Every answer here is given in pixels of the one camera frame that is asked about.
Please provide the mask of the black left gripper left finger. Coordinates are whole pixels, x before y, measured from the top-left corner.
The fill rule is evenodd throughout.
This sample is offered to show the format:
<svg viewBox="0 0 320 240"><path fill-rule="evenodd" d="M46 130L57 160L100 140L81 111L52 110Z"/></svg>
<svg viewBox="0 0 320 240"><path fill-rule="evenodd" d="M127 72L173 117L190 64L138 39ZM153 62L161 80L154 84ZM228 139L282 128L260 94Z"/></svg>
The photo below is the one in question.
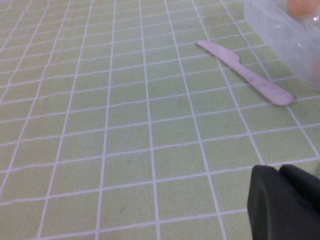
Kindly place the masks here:
<svg viewBox="0 0 320 240"><path fill-rule="evenodd" d="M297 193L274 167L252 168L247 212L254 240L320 238L320 214L301 205Z"/></svg>

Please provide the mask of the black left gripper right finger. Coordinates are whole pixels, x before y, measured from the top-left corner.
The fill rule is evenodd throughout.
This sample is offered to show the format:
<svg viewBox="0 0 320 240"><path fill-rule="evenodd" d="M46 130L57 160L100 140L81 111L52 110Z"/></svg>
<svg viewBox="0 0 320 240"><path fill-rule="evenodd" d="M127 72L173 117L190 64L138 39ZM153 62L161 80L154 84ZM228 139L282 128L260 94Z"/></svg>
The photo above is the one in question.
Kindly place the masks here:
<svg viewBox="0 0 320 240"><path fill-rule="evenodd" d="M279 172L296 192L300 204L319 215L320 179L291 164L282 165Z"/></svg>

